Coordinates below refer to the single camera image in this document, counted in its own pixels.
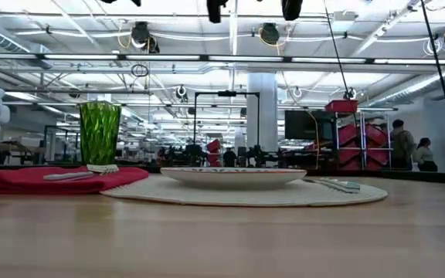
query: woven placemat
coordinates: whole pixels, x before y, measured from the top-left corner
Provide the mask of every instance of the woven placemat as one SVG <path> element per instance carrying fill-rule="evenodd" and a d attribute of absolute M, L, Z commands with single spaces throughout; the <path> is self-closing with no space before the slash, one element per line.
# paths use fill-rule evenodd
<path fill-rule="evenodd" d="M 368 185 L 361 185 L 358 194 L 348 194 L 306 181 L 266 188 L 203 188 L 200 185 L 184 185 L 162 175 L 152 175 L 131 185 L 101 193 L 115 198 L 182 205 L 243 207 L 353 205 L 382 200 L 388 195 L 386 191 Z"/>

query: monitor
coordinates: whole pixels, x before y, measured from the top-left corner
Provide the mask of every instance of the monitor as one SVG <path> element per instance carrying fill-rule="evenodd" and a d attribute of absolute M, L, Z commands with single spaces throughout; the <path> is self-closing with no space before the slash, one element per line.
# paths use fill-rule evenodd
<path fill-rule="evenodd" d="M 284 137 L 294 140 L 334 139 L 334 113 L 288 110 L 284 112 Z"/>

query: wooden table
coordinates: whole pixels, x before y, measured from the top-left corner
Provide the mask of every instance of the wooden table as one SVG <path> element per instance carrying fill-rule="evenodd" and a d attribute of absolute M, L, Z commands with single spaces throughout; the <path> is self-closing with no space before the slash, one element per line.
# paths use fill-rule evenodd
<path fill-rule="evenodd" d="M 0 277 L 445 277 L 445 185 L 351 180 L 390 196 L 237 209 L 0 195 Z"/>

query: light fixture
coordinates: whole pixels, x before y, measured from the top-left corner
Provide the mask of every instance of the light fixture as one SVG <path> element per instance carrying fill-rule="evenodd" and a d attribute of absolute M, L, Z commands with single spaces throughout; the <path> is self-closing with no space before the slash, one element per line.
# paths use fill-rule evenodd
<path fill-rule="evenodd" d="M 34 54 L 0 53 L 0 59 L 35 59 Z"/>
<path fill-rule="evenodd" d="M 283 57 L 277 56 L 209 56 L 211 61 L 220 62 L 282 62 Z"/>
<path fill-rule="evenodd" d="M 30 93 L 6 92 L 5 95 L 10 96 L 10 97 L 16 97 L 20 100 L 28 100 L 28 101 L 39 100 L 38 97 L 34 97 Z"/>
<path fill-rule="evenodd" d="M 389 65 L 435 65 L 435 59 L 375 59 L 376 64 Z M 445 59 L 440 59 L 439 63 L 445 65 Z"/>
<path fill-rule="evenodd" d="M 116 60 L 117 55 L 111 54 L 46 54 L 46 59 L 62 60 Z"/>
<path fill-rule="evenodd" d="M 54 113 L 64 114 L 64 112 L 62 112 L 61 110 L 57 110 L 54 107 L 48 107 L 48 106 L 42 106 L 42 107 L 44 107 L 44 109 L 49 110 L 49 111 L 54 112 Z"/>
<path fill-rule="evenodd" d="M 46 105 L 46 106 L 76 106 L 78 103 L 37 103 L 38 105 Z"/>
<path fill-rule="evenodd" d="M 198 55 L 126 55 L 128 60 L 141 61 L 197 61 L 200 60 Z"/>
<path fill-rule="evenodd" d="M 262 28 L 260 29 L 260 39 L 262 42 L 275 46 L 279 41 L 279 31 L 277 31 L 276 23 L 264 23 Z"/>
<path fill-rule="evenodd" d="M 341 63 L 365 63 L 367 59 L 362 58 L 340 58 Z M 294 57 L 291 59 L 294 63 L 338 63 L 336 58 L 307 58 L 307 57 Z"/>
<path fill-rule="evenodd" d="M 302 94 L 303 93 L 301 92 L 300 88 L 298 88 L 298 86 L 296 88 L 294 88 L 294 90 L 293 90 L 293 96 L 294 97 L 300 98 Z"/>

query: red napkin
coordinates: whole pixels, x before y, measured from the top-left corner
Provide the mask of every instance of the red napkin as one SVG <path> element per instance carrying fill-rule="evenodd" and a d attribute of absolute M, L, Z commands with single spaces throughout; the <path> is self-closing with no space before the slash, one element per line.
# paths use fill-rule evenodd
<path fill-rule="evenodd" d="M 44 176 L 87 171 L 82 166 L 74 169 L 59 167 L 0 170 L 0 194 L 86 194 L 127 185 L 148 177 L 148 172 L 135 167 L 122 167 L 119 172 L 94 175 L 75 181 L 44 181 Z"/>

